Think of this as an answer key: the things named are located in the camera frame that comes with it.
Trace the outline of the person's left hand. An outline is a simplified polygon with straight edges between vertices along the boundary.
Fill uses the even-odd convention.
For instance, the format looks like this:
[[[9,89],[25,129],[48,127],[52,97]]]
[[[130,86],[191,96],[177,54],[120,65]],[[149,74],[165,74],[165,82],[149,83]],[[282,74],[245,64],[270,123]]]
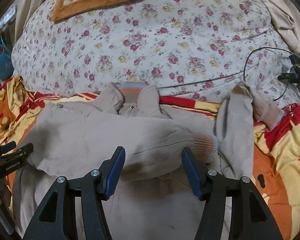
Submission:
[[[7,181],[0,183],[0,205],[4,203],[7,207],[11,205],[12,193],[7,185]]]

